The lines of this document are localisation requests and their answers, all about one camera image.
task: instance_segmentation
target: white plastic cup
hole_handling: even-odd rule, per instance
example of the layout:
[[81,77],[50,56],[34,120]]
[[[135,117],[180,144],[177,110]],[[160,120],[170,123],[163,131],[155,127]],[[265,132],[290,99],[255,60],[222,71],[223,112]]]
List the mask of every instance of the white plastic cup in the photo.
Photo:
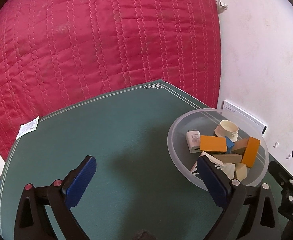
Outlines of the white plastic cup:
[[238,131],[239,127],[229,120],[222,120],[216,129],[217,136],[227,136],[233,142],[238,138]]

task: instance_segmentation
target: orange wooden block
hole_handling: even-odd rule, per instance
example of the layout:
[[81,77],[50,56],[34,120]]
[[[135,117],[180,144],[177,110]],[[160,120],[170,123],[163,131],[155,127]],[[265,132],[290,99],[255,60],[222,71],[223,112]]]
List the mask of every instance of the orange wooden block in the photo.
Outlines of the orange wooden block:
[[247,165],[247,167],[251,168],[257,156],[259,145],[260,140],[250,137],[248,140],[248,145],[245,149],[245,153],[243,154],[241,163],[244,163]]
[[224,137],[200,136],[200,151],[205,152],[226,152],[227,141]]

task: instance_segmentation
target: red quilted blanket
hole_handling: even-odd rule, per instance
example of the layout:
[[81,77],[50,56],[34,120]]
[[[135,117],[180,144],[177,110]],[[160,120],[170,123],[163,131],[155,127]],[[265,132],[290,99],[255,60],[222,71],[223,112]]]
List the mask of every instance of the red quilted blanket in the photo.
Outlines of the red quilted blanket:
[[220,64],[215,0],[9,0],[0,11],[0,154],[38,115],[160,78],[215,107]]

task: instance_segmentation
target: blue object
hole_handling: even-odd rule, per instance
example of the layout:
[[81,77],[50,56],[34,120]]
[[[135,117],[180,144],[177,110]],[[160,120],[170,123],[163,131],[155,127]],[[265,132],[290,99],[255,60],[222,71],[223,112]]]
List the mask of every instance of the blue object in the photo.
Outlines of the blue object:
[[230,153],[234,146],[234,143],[227,136],[225,136],[224,138],[227,141],[227,153]]
[[197,161],[197,170],[199,175],[201,176],[215,204],[218,207],[226,208],[228,206],[229,192],[224,186],[224,183],[216,175],[216,172],[222,172],[226,177],[226,181],[229,181],[229,178],[224,174],[223,171],[217,170],[211,161],[209,161],[209,164],[206,163],[204,158],[208,157],[201,156]]
[[65,205],[68,209],[77,206],[95,172],[96,160],[91,157],[66,190]]

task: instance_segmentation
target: white charger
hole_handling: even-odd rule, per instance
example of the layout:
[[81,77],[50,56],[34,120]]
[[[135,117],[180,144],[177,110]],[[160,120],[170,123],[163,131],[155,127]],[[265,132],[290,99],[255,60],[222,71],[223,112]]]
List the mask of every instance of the white charger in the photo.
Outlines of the white charger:
[[186,134],[186,140],[190,153],[200,152],[200,132],[198,130],[189,130]]

